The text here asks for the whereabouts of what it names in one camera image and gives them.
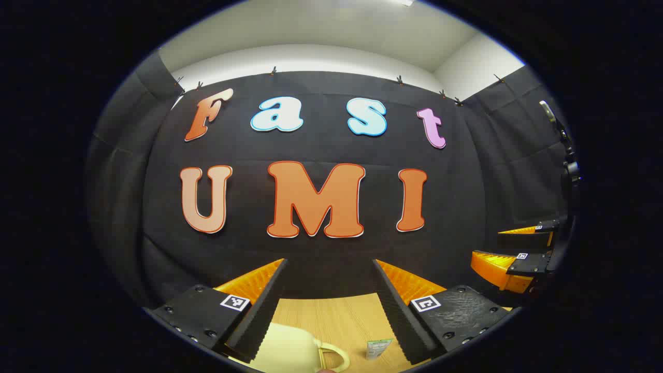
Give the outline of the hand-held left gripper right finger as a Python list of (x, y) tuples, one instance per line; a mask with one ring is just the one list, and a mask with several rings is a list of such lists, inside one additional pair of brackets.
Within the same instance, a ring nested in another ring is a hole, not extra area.
[(372, 266), (384, 314), (411, 364), (462, 349), (512, 317), (470, 286), (443, 290), (386, 262)]

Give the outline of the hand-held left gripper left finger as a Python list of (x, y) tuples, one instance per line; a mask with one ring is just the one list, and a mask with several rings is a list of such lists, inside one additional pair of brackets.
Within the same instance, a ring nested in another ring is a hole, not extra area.
[(249, 363), (267, 335), (288, 264), (279, 259), (217, 288), (194, 285), (144, 310), (190, 344)]

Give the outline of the large green white tube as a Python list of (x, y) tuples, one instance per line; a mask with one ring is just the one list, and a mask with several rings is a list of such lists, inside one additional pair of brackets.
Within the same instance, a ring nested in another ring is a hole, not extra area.
[(369, 340), (367, 342), (365, 358), (375, 360), (379, 358), (394, 341), (393, 338), (383, 338), (378, 340)]

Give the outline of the pale yellow suitcase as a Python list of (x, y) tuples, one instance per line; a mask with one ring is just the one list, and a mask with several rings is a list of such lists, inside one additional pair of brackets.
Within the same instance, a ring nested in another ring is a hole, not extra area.
[(346, 371), (351, 364), (345, 351), (318, 340), (308, 331), (270, 323), (256, 357), (250, 363), (232, 356), (228, 359), (264, 373), (318, 373), (328, 369), (324, 352), (334, 352), (342, 358), (342, 364), (329, 368), (334, 373)]

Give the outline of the black backdrop cloth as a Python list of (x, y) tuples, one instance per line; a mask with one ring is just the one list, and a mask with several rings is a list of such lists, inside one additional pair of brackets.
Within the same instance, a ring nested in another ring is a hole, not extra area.
[[(471, 253), (544, 252), (498, 232), (566, 214), (565, 149), (539, 101), (566, 121), (528, 67), (462, 107), (428, 90), (360, 74), (290, 71), (205, 83), (176, 101), (149, 57), (114, 92), (86, 163), (93, 237), (124, 290), (156, 307), (193, 285), (221, 285), (280, 258), (286, 299), (373, 293), (371, 260), (441, 286), (468, 285), (518, 306), (470, 267)], [(268, 165), (303, 163), (321, 188), (358, 164), (363, 235), (272, 238)]]

